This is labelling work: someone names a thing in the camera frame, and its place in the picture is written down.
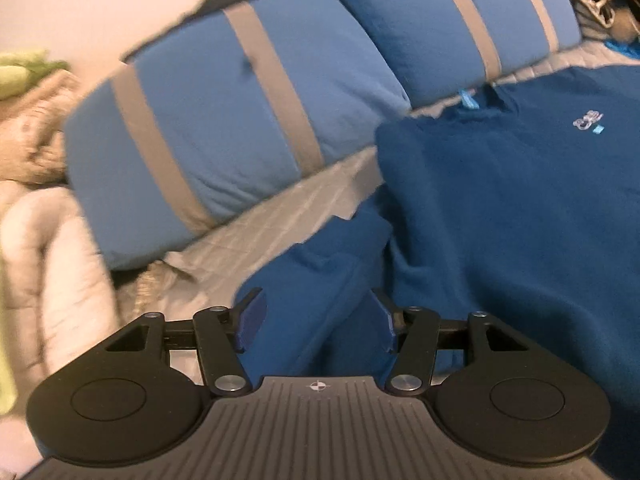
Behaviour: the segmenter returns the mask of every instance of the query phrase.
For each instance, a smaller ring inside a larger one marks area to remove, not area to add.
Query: striped pillow
[[[414,107],[574,46],[569,0],[342,0]]]
[[[180,250],[372,144],[408,99],[338,0],[251,0],[141,51],[65,125],[110,269]]]

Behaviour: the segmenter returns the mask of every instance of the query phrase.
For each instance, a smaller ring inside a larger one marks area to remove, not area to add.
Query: pillowcase
[[[342,0],[414,107],[574,46],[569,0]]]
[[[338,0],[251,0],[92,92],[66,122],[68,177],[107,266],[131,269],[372,144],[408,109]]]

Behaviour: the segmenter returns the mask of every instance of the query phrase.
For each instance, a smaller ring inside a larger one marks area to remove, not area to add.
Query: blue fabric
[[[392,356],[363,304],[382,279],[398,305],[489,311],[589,374],[612,405],[596,458],[640,478],[638,82],[637,67],[570,68],[380,126],[385,184],[248,280],[270,306],[242,358],[252,380],[382,380]]]
[[[478,49],[453,0],[342,0],[376,43],[414,107],[484,81]],[[473,0],[494,40],[503,73],[549,54],[530,0]],[[542,0],[560,48],[580,41],[569,0]]]
[[[251,3],[327,164],[372,144],[383,120],[408,111],[402,86],[338,0]],[[177,29],[133,63],[174,158],[217,221],[300,179],[284,133],[224,14]],[[110,269],[147,264],[193,240],[131,151],[135,147],[108,81],[82,102],[65,133],[70,181]]]
[[[631,59],[640,59],[640,40],[635,40],[631,44],[624,44],[614,40],[609,40],[605,41],[604,44],[611,50],[624,54]]]

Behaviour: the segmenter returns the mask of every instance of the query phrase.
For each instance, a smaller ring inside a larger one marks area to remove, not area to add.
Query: embroidered logo
[[[574,126],[579,130],[588,130],[594,124],[599,122],[603,117],[604,117],[604,114],[601,114],[600,112],[597,112],[594,110],[589,110],[587,113],[585,113],[585,115],[581,119],[576,119],[574,121]],[[594,132],[599,134],[602,130],[604,130],[602,126],[596,126],[596,129],[594,129]]]

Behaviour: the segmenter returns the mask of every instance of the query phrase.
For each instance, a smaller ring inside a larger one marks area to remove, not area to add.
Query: mattress
[[[638,64],[602,43],[587,41],[572,50],[500,79],[496,84],[524,81],[569,66],[597,68]],[[420,108],[412,114],[438,116],[458,96]],[[212,305],[231,306],[236,291],[256,270],[309,238],[331,216],[349,219],[381,183],[375,147],[366,148],[326,168],[234,221],[211,232],[180,253],[168,253],[154,265],[144,285],[145,301],[127,309],[129,319],[158,310],[168,320],[189,319]],[[172,366],[200,382],[194,352],[172,352]]]

